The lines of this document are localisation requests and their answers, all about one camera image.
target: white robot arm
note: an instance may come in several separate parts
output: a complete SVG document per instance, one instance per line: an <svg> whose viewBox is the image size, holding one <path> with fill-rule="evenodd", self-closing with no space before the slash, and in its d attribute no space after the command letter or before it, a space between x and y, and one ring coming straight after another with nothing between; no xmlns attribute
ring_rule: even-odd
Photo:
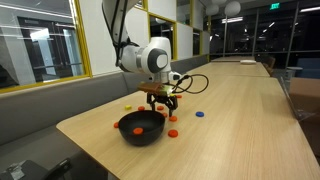
<svg viewBox="0 0 320 180"><path fill-rule="evenodd" d="M124 25L126 13L138 0L103 0L102 9L113 45L117 62L123 71L146 73L153 82L169 83L179 80L181 75L172 72L170 66L170 41L164 37L153 37L147 47L139 47L131 42Z"/></svg>

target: wooden table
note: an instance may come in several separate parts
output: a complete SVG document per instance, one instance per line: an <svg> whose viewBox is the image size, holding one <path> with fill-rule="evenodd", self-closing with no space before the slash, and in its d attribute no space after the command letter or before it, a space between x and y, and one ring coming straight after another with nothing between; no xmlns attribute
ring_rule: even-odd
<svg viewBox="0 0 320 180"><path fill-rule="evenodd" d="M146 105L143 92L64 120L57 128L119 179L320 179L319 165L276 79L202 73L210 78L208 89L183 94L174 111L178 121L167 121L149 146L131 146L113 128L122 116ZM197 90L205 81L194 83ZM133 110L125 111L127 104ZM205 116L196 117L196 111ZM168 137L170 129L179 136Z"/></svg>
<svg viewBox="0 0 320 180"><path fill-rule="evenodd" d="M253 56L230 56L213 59L213 62L240 62L241 60L255 60Z"/></svg>
<svg viewBox="0 0 320 180"><path fill-rule="evenodd" d="M212 75L270 77L266 68L260 62L253 65L243 65L239 62L211 62L196 68L194 72L206 72Z"/></svg>

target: orange plastic piece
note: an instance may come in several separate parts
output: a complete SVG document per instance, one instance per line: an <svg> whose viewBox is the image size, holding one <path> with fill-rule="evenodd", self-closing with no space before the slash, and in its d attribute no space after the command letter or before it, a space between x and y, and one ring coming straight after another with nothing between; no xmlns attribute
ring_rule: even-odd
<svg viewBox="0 0 320 180"><path fill-rule="evenodd" d="M134 128L133 130L133 134L135 135L139 135L143 133L143 129L142 128Z"/></svg>
<svg viewBox="0 0 320 180"><path fill-rule="evenodd" d="M144 106L139 106L138 107L138 111L144 111L145 110L145 107Z"/></svg>
<svg viewBox="0 0 320 180"><path fill-rule="evenodd" d="M162 115L163 115L164 117L168 117L168 114L167 114L167 113L162 113Z"/></svg>
<svg viewBox="0 0 320 180"><path fill-rule="evenodd" d="M177 116L171 116L169 118L169 120L172 121L172 122L175 122L175 121L178 121L178 118L177 118Z"/></svg>
<svg viewBox="0 0 320 180"><path fill-rule="evenodd" d="M170 137L177 137L178 135L179 135L179 133L178 133L178 131L177 130L175 130L175 129L171 129L169 132L168 132L168 135L170 136Z"/></svg>
<svg viewBox="0 0 320 180"><path fill-rule="evenodd" d="M119 123L118 123L118 122L115 122L115 123L113 124L113 127L114 127L114 128L119 128Z"/></svg>
<svg viewBox="0 0 320 180"><path fill-rule="evenodd" d="M161 110L164 110L164 107L163 107L163 106L158 106L158 107L157 107L157 110L160 110L160 111L161 111Z"/></svg>

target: bench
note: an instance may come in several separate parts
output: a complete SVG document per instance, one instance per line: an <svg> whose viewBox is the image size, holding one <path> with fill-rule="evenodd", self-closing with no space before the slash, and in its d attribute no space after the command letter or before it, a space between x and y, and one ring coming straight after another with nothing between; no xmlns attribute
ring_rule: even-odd
<svg viewBox="0 0 320 180"><path fill-rule="evenodd" d="M172 62L172 69L186 72L206 62L205 56L195 57ZM55 126L64 119L136 92L141 81L150 81L149 76L118 72L1 96L0 171L24 160L51 169L69 157L75 164L71 170L73 179L92 179L79 173L88 169L86 163L96 166L94 162L88 160L90 157L84 158L86 154Z"/></svg>

